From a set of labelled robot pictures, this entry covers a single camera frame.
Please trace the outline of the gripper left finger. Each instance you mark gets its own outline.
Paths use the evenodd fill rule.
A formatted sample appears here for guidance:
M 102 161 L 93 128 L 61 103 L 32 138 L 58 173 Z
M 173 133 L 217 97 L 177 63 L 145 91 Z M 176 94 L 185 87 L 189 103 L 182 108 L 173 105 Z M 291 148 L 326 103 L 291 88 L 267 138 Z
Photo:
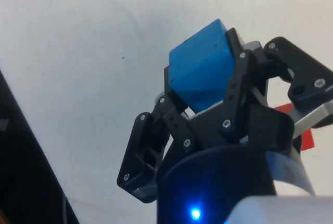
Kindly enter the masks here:
M 171 89 L 165 67 L 164 91 L 152 112 L 136 117 L 117 178 L 120 188 L 143 203 L 157 199 L 158 171 L 165 173 L 197 148 L 186 109 Z

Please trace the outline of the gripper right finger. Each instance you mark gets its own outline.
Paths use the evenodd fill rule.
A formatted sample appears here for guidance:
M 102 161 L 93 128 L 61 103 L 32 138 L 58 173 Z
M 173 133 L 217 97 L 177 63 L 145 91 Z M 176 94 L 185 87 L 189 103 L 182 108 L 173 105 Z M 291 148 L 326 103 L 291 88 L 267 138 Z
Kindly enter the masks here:
M 293 108 L 279 118 L 294 137 L 309 128 L 332 125 L 332 70 L 315 60 L 284 37 L 276 37 L 264 47 L 253 42 L 246 47 L 232 28 L 226 33 L 235 59 L 224 99 L 223 127 L 227 136 L 249 135 L 255 126 L 273 124 L 275 110 L 267 105 L 267 87 L 271 78 L 289 83 L 288 97 Z

